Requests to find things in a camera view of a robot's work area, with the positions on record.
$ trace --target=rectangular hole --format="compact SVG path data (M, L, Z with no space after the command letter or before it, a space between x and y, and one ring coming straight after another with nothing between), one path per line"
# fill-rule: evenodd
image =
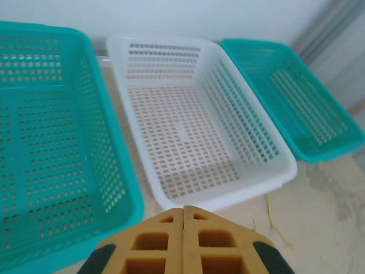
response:
M232 234L224 230L201 230L198 238L201 247L236 247Z
M195 220L207 220L208 217L206 217L206 216L204 216L204 215L202 215L200 213L194 213L194 219Z
M164 274L166 259L127 259L120 274Z
M202 274L248 274L240 256L201 256Z
M162 232L141 233L133 243L132 250L167 250L169 235Z
M173 223L173 216L168 216L168 217L160 220L160 223Z

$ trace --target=white plastic basket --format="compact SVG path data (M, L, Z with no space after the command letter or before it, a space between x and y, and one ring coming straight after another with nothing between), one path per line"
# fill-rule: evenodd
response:
M297 174L288 146L217 44L110 37L121 101L164 210L208 211L262 195Z

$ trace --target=yellow plastic object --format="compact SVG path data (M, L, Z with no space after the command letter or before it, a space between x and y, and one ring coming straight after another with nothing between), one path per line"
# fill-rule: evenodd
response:
M78 274L293 274L263 235L197 207L174 208L101 242Z

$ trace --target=white wall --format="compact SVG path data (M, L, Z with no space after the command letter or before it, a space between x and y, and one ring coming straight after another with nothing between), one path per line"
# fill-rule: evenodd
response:
M333 0L1 0L0 20L112 33L248 37L292 45Z

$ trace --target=plastic basket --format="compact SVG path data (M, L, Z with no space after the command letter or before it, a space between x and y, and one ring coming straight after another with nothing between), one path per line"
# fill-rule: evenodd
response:
M0 23L0 272L50 273L143 217L88 38Z
M113 73L144 169L164 208L216 211L295 177L297 163L217 44L110 37Z
M331 160L364 143L359 126L291 48L242 39L222 46L298 159Z

